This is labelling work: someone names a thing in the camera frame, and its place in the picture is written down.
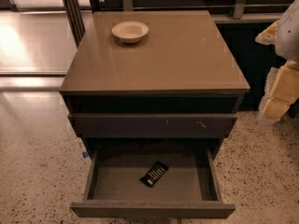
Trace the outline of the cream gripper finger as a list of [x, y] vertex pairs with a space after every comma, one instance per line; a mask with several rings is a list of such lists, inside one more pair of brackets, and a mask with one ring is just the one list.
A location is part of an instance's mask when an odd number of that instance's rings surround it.
[[255, 37], [255, 41], [262, 45], [274, 45], [276, 42], [278, 21], [274, 21]]
[[264, 125], [280, 121], [298, 98], [299, 62], [287, 61], [280, 68], [271, 67], [259, 104], [258, 121]]

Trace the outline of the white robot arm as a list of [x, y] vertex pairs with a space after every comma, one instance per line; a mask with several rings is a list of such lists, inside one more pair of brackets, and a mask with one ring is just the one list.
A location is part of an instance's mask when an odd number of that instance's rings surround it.
[[270, 68], [259, 104], [259, 121], [270, 125], [280, 121], [299, 99], [299, 0], [294, 0], [255, 41], [274, 45], [276, 55], [286, 60], [280, 68]]

